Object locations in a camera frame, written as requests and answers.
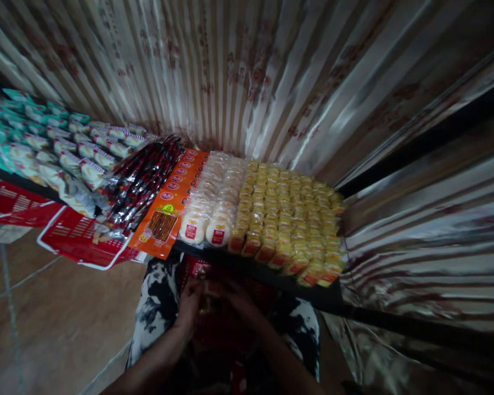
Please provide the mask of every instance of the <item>red shopping basket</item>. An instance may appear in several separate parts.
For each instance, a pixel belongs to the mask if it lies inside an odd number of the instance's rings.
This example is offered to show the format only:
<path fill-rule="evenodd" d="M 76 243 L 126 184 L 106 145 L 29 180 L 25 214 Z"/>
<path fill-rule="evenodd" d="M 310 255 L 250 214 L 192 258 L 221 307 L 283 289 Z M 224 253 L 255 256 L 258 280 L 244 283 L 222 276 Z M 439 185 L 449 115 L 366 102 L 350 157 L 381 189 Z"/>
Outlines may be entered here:
<path fill-rule="evenodd" d="M 62 207 L 38 236 L 37 242 L 46 250 L 63 255 L 78 264 L 99 270 L 134 259 L 139 251 L 127 248 L 116 240 L 93 243 L 95 220 L 69 207 Z"/>
<path fill-rule="evenodd" d="M 32 228 L 46 226 L 61 204 L 0 181 L 0 223 Z"/>

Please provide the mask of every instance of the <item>red logo label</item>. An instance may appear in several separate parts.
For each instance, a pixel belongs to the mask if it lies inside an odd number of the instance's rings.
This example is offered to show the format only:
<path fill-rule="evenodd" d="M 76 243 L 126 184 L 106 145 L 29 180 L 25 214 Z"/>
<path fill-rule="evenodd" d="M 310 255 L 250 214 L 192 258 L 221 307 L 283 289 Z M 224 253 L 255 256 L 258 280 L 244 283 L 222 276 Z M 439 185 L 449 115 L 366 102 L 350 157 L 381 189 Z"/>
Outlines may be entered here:
<path fill-rule="evenodd" d="M 170 200 L 170 199 L 172 199 L 173 197 L 174 197 L 174 195 L 173 195 L 173 194 L 171 194 L 170 192 L 163 192 L 163 193 L 161 194 L 161 198 L 162 198 L 163 200 Z"/>
<path fill-rule="evenodd" d="M 223 230 L 215 230 L 214 235 L 212 235 L 212 244 L 222 244 L 224 234 Z"/>
<path fill-rule="evenodd" d="M 187 231 L 185 232 L 187 239 L 192 239 L 196 237 L 196 227 L 193 225 L 187 225 Z"/>

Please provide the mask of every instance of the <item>plastic wrapper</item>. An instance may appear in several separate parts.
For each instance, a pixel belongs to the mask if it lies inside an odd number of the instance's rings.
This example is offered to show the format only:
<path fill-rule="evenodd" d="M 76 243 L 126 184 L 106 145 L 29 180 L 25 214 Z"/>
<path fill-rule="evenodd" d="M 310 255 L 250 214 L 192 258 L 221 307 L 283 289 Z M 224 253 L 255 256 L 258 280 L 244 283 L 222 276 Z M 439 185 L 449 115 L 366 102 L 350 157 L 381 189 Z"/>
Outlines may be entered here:
<path fill-rule="evenodd" d="M 62 151 L 76 153 L 78 151 L 78 147 L 77 144 L 69 142 L 64 138 L 58 137 L 53 140 L 53 151 L 60 156 Z"/>
<path fill-rule="evenodd" d="M 15 167 L 28 179 L 46 187 L 46 183 L 38 174 L 38 163 L 35 160 L 35 153 L 31 148 L 20 143 L 11 144 L 11 156 Z"/>
<path fill-rule="evenodd" d="M 70 172 L 76 178 L 81 179 L 81 160 L 68 150 L 62 150 L 59 156 L 59 163 L 63 169 Z"/>
<path fill-rule="evenodd" d="M 24 134 L 25 141 L 28 145 L 36 151 L 48 149 L 50 146 L 49 140 L 34 134 Z"/>
<path fill-rule="evenodd" d="M 82 159 L 81 164 L 82 179 L 91 190 L 96 190 L 103 180 L 105 169 L 90 159 Z"/>

